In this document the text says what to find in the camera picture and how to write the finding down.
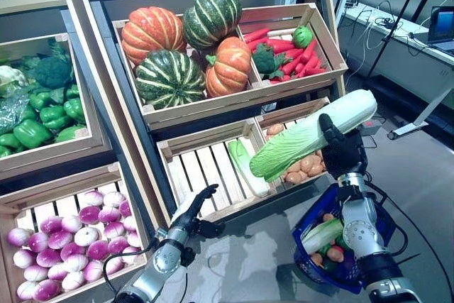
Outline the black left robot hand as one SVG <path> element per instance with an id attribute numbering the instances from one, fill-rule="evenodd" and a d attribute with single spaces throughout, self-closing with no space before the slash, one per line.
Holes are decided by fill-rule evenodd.
<path id="1" fill-rule="evenodd" d="M 198 215 L 207 199 L 211 199 L 218 184 L 210 184 L 199 193 L 189 193 L 180 204 L 171 220 L 171 228 L 180 227 L 190 236 L 200 235 L 204 238 L 217 238 L 222 235 L 226 225 L 199 219 Z"/>

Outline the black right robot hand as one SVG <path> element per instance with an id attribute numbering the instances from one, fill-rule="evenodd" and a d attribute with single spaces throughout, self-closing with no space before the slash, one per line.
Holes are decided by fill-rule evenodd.
<path id="1" fill-rule="evenodd" d="M 365 175 L 367 155 L 359 130 L 341 133 L 328 114 L 319 116 L 319 125 L 328 143 L 321 150 L 327 172 L 335 180 L 348 173 Z"/>

